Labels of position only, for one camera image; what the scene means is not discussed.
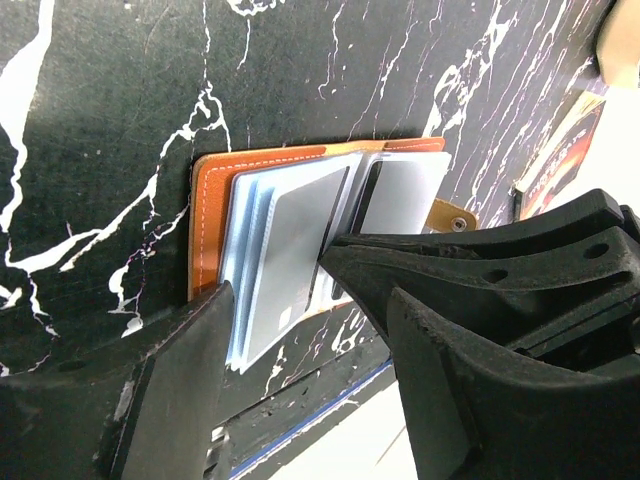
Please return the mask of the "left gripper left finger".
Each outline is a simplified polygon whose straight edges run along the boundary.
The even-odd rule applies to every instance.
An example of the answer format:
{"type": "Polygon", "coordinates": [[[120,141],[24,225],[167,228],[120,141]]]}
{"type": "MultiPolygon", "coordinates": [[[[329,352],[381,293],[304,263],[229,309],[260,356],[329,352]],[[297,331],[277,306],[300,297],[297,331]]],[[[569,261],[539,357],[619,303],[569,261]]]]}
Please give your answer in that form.
{"type": "Polygon", "coordinates": [[[229,284],[82,357],[1,381],[5,479],[200,479],[234,315],[229,284]]]}

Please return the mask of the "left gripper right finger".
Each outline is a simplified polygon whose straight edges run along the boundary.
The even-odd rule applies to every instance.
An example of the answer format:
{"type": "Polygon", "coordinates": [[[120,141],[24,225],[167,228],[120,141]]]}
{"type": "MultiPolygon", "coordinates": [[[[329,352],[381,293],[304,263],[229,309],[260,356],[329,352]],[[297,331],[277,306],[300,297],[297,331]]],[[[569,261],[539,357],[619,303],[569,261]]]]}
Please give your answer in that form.
{"type": "Polygon", "coordinates": [[[387,308],[422,479],[635,479],[639,358],[604,348],[579,372],[511,351],[402,289],[387,308]]]}

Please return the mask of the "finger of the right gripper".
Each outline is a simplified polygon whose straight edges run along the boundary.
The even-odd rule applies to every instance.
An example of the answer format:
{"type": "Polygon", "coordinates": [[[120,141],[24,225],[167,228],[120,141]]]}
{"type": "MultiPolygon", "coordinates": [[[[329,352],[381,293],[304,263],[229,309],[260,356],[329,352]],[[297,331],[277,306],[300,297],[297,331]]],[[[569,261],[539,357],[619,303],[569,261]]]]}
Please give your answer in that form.
{"type": "Polygon", "coordinates": [[[342,236],[329,247],[329,256],[335,257],[359,247],[439,256],[453,250],[469,252],[481,259],[503,259],[568,246],[611,227],[625,229],[627,220],[626,205],[618,204],[601,189],[593,189],[538,216],[491,229],[420,235],[342,236]]]}
{"type": "Polygon", "coordinates": [[[394,289],[514,350],[556,350],[639,309],[639,245],[617,226],[504,258],[438,245],[433,235],[345,238],[321,265],[384,340],[394,289]]]}

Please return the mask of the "dark credit card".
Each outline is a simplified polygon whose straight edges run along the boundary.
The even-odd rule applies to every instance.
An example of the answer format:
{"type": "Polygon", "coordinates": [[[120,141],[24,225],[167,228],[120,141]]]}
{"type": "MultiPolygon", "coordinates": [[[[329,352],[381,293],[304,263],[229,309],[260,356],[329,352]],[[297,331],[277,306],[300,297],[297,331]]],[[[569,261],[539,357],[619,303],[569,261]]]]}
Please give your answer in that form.
{"type": "Polygon", "coordinates": [[[444,179],[446,152],[356,151],[326,160],[347,169],[323,251],[346,234],[419,234],[444,179]]]}
{"type": "Polygon", "coordinates": [[[301,165],[260,181],[267,217],[242,354],[253,365],[306,311],[316,261],[349,166],[301,165]]]}

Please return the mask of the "brown leather card holder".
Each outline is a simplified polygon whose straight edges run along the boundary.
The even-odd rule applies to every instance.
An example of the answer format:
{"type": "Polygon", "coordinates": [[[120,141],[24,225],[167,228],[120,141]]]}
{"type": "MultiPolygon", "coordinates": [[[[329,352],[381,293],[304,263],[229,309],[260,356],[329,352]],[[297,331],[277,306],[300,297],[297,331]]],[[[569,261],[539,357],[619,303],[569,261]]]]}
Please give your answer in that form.
{"type": "MultiPolygon", "coordinates": [[[[309,164],[325,166],[326,160],[331,157],[356,151],[446,152],[444,145],[440,137],[361,140],[211,154],[196,162],[192,175],[188,292],[196,295],[207,287],[221,283],[228,283],[232,287],[235,310],[226,362],[233,371],[246,372],[302,320],[349,301],[344,289],[318,263],[325,252],[322,250],[323,244],[336,217],[337,198],[316,261],[306,311],[253,365],[244,372],[240,370],[247,316],[267,217],[269,194],[260,187],[260,181],[291,167],[309,164]]],[[[464,232],[472,231],[476,226],[476,217],[471,212],[441,200],[436,194],[422,232],[425,229],[464,232]]]]}

